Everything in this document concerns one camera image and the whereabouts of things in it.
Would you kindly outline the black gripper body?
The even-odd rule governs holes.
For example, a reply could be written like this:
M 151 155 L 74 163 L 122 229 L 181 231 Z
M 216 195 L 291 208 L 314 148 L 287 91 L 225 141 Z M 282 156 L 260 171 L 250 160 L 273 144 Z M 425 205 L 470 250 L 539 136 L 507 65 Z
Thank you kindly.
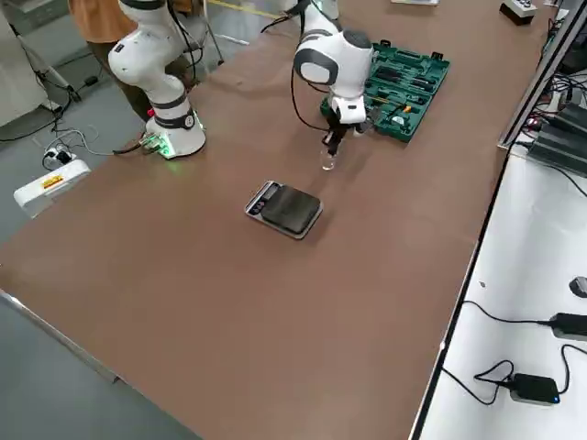
M 328 129 L 327 133 L 332 137 L 343 138 L 345 136 L 345 126 L 341 123 L 341 114 L 338 109 L 334 110 L 331 106 L 323 108 Z

